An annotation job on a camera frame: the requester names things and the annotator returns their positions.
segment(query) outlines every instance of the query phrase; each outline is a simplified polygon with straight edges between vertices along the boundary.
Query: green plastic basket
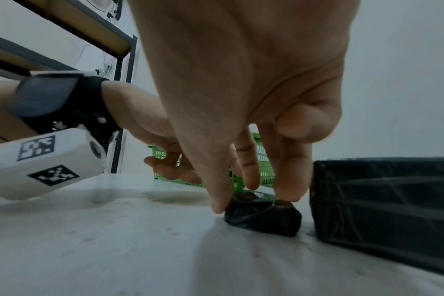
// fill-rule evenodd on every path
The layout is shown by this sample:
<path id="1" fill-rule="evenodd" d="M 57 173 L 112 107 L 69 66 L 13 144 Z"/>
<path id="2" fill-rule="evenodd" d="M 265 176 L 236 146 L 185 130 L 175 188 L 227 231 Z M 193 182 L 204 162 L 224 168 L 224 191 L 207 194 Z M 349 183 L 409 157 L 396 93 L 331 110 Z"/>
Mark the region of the green plastic basket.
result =
<path id="1" fill-rule="evenodd" d="M 260 135 L 257 133 L 253 133 L 253 138 L 255 139 L 255 142 L 256 142 L 256 153 L 258 155 L 258 163 L 260 166 L 261 186 L 272 187 L 272 185 L 274 183 L 274 170 L 272 169 L 271 164 L 269 163 L 269 159 L 267 158 L 267 155 L 266 155 L 266 150 L 264 149 L 263 145 L 261 144 Z M 150 146 L 150 148 L 152 148 L 152 156 L 154 156 L 158 159 L 165 158 L 165 151 L 163 151 L 162 149 L 155 147 L 155 146 Z M 232 172 L 231 168 L 228 169 L 228 174 L 229 174 L 230 179 L 232 181 L 233 192 L 237 192 L 237 191 L 240 191 L 243 188 L 245 188 L 245 183 L 243 182 L 243 178 L 235 175 Z M 162 177 L 161 175 L 158 175 L 158 174 L 154 174 L 154 179 L 155 180 L 164 180 L 164 181 L 179 183 L 179 184 L 185 184 L 185 185 L 190 185 L 190 186 L 195 186 L 195 187 L 204 187 L 203 185 L 192 185 L 190 183 L 183 182 L 180 180 L 171 181 L 171 180 L 165 179 L 164 177 Z"/>

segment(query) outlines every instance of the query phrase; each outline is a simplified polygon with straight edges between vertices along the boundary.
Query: hand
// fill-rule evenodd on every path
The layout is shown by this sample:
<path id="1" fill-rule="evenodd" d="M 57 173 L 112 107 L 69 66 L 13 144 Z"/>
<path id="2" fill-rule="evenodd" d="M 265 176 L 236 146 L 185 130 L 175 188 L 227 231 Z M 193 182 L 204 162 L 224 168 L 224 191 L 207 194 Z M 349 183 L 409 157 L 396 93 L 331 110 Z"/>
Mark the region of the hand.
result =
<path id="1" fill-rule="evenodd" d="M 173 128 L 158 97 L 123 82 L 106 81 L 102 95 L 107 109 L 121 128 L 126 128 L 135 138 L 165 151 L 165 159 L 147 157 L 144 163 L 154 173 L 168 180 L 180 179 L 191 184 L 201 184 L 201 178 L 182 153 Z M 242 175 L 240 163 L 232 148 L 230 164 L 234 172 Z"/>
<path id="2" fill-rule="evenodd" d="M 178 142 L 216 213 L 231 199 L 235 144 L 245 184 L 260 183 L 257 124 L 279 198 L 311 181 L 311 144 L 341 117 L 349 30 L 359 0 L 130 0 Z"/>

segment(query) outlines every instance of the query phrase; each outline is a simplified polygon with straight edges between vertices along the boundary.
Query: tabletop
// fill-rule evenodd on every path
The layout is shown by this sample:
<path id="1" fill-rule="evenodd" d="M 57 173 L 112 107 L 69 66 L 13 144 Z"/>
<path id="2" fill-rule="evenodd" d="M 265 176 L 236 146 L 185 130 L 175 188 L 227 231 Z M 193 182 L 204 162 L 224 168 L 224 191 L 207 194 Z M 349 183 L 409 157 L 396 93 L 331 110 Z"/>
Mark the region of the tabletop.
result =
<path id="1" fill-rule="evenodd" d="M 202 188 L 102 174 L 0 198 L 0 295 L 444 295 L 444 276 L 316 240 L 227 225 Z"/>

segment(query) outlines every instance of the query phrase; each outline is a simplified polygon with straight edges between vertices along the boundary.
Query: black and white square marker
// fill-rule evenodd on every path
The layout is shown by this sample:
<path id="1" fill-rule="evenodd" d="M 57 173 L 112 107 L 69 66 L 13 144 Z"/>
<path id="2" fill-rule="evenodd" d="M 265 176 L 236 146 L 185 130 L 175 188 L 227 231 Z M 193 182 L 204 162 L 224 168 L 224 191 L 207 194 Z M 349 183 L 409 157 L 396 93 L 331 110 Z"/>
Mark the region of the black and white square marker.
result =
<path id="1" fill-rule="evenodd" d="M 63 165 L 58 165 L 27 176 L 48 186 L 55 186 L 79 177 L 79 175 Z"/>
<path id="2" fill-rule="evenodd" d="M 55 139 L 56 136 L 52 135 L 22 143 L 17 161 L 52 153 L 55 150 Z"/>

